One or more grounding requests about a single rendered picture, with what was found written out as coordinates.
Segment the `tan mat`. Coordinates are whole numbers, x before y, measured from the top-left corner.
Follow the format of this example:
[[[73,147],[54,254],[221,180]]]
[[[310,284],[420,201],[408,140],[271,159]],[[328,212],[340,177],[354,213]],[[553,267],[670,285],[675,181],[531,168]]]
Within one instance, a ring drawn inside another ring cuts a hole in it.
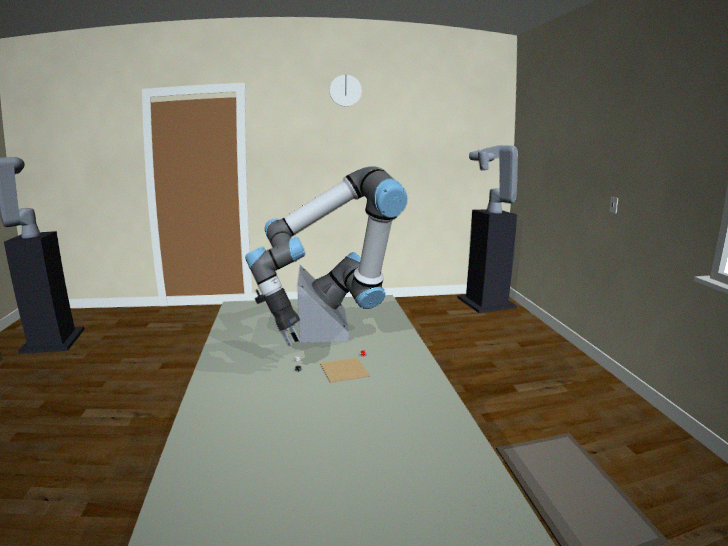
[[[330,383],[370,377],[358,358],[320,363]]]

